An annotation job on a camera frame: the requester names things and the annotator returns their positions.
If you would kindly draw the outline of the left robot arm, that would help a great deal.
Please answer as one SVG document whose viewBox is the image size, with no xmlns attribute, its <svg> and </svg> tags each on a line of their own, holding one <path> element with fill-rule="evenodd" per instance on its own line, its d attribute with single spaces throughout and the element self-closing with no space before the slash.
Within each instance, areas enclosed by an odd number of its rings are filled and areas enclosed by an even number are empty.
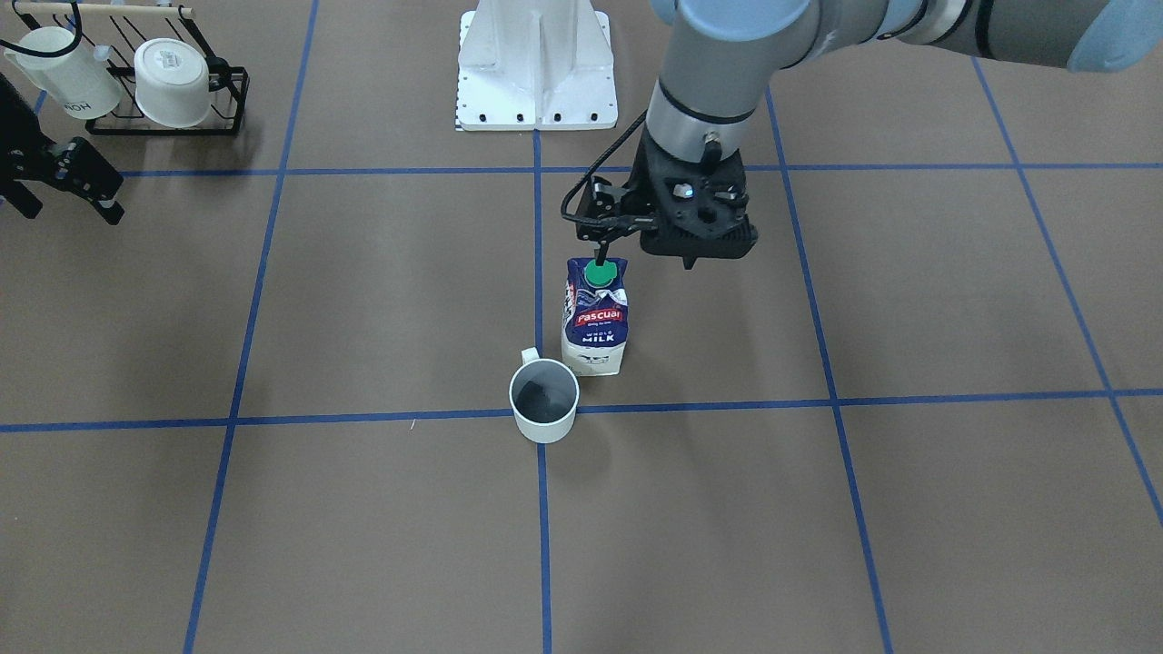
<svg viewBox="0 0 1163 654">
<path fill-rule="evenodd" d="M 742 140 L 777 71 L 869 41 L 898 40 L 1013 64 L 1118 72 L 1160 43 L 1158 1 L 656 1 L 671 24 L 620 186 L 588 169 L 561 215 L 594 250 L 637 235 L 644 253 L 741 258 L 749 220 Z"/>
</svg>

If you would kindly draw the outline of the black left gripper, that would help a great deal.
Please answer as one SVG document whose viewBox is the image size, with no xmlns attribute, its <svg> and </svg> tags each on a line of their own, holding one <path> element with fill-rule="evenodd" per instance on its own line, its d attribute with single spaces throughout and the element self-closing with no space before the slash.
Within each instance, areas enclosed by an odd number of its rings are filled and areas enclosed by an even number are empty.
<svg viewBox="0 0 1163 654">
<path fill-rule="evenodd" d="M 645 133 L 627 182 L 627 202 L 632 216 L 652 219 L 652 227 L 640 230 L 641 249 L 682 258 L 686 270 L 699 258 L 742 258 L 759 240 L 759 229 L 748 216 L 750 194 L 741 152 L 709 168 L 676 158 Z M 634 226 L 599 223 L 591 232 L 594 265 L 602 268 L 611 242 L 632 235 Z"/>
</svg>

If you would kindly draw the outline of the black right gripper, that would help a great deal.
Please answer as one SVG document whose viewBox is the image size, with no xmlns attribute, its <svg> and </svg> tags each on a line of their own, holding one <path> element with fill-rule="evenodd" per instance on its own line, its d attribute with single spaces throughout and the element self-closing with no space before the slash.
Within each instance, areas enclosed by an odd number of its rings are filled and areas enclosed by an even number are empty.
<svg viewBox="0 0 1163 654">
<path fill-rule="evenodd" d="M 55 144 L 24 97 L 1 77 L 1 194 L 26 219 L 34 219 L 43 202 L 24 182 L 50 183 L 79 197 L 109 226 L 124 216 L 117 200 L 124 178 L 116 168 L 85 138 Z"/>
</svg>

